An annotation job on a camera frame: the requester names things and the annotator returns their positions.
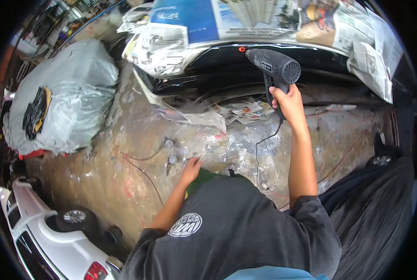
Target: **shirt logo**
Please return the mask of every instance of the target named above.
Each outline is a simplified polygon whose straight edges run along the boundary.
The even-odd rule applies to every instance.
[[[202,218],[198,213],[183,215],[169,230],[168,234],[175,238],[184,238],[198,231]]]

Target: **black cable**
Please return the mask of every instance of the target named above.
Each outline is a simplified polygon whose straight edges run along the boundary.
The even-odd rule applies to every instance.
[[[138,170],[140,170],[148,179],[149,181],[152,183],[152,185],[154,186],[155,192],[157,193],[157,196],[160,199],[160,203],[163,206],[163,201],[162,198],[160,197],[159,191],[157,190],[157,187],[155,186],[154,182],[152,181],[151,177],[148,176],[148,174],[146,174],[146,172],[144,172],[140,167],[138,167],[137,165],[135,165],[133,162],[130,162],[127,158],[130,157],[128,154],[120,152],[122,154],[123,159],[125,159],[128,163],[130,163],[132,166],[134,166],[135,168],[137,168]]]
[[[262,143],[264,140],[267,140],[269,138],[272,138],[272,137],[276,136],[277,133],[278,133],[278,131],[280,130],[280,127],[281,127],[281,124],[282,123],[283,123],[283,119],[280,119],[280,123],[279,123],[279,125],[277,127],[277,131],[274,134],[272,134],[271,136],[268,136],[268,137],[264,138],[263,140],[261,140],[260,142],[257,142],[255,144],[255,159],[257,160],[257,179],[256,179],[256,181],[257,181],[257,186],[258,187],[260,187],[260,185],[258,184],[258,167],[259,167],[259,162],[258,162],[258,144]]]
[[[128,154],[126,154],[126,156],[128,156],[130,159],[133,159],[133,160],[150,160],[150,159],[152,159],[152,158],[153,158],[156,154],[158,154],[158,153],[160,152],[160,149],[163,147],[163,145],[165,144],[166,140],[167,140],[167,138],[166,138],[166,137],[164,137],[164,138],[163,138],[163,140],[162,140],[162,142],[160,143],[159,147],[155,150],[154,154],[152,154],[152,156],[150,156],[150,157],[147,157],[147,158],[144,158],[144,159],[136,159],[136,158],[134,158],[134,157],[132,157],[132,156],[130,156],[130,155],[128,155]]]

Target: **gray car cover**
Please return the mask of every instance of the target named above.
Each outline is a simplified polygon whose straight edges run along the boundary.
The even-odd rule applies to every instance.
[[[44,149],[73,152],[91,145],[115,95],[118,68],[98,40],[83,40],[40,63],[18,87],[3,131],[8,146],[21,155]],[[39,87],[51,91],[42,132],[30,141],[22,129],[23,115]]]

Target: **stained floor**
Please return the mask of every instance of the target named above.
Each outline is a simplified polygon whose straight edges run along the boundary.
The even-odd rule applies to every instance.
[[[139,90],[132,66],[126,65],[109,126],[95,137],[91,152],[83,149],[67,157],[48,154],[27,163],[29,172],[43,181],[46,199],[55,209],[70,205],[89,208],[103,227],[122,229],[126,248],[134,246],[160,210],[180,177],[182,163],[191,156],[200,156],[203,167],[212,172],[236,163],[237,173],[257,185],[255,143],[273,134],[278,126],[276,116],[248,125],[235,121],[224,134],[214,127],[165,120]],[[327,112],[307,116],[307,123],[319,192],[323,193],[373,156],[373,138],[383,127],[383,112]],[[127,155],[139,159],[151,156],[164,137],[174,141],[172,148],[163,147],[150,160],[128,159]],[[289,203],[290,148],[291,130],[286,122],[277,136],[258,148],[258,181],[270,189],[258,188],[278,208]],[[178,162],[170,166],[167,176],[166,162],[172,155]]]

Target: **tail light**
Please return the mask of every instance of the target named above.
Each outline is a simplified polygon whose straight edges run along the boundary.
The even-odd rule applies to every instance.
[[[107,271],[98,262],[92,263],[89,270],[87,271],[84,280],[104,280],[107,276]]]

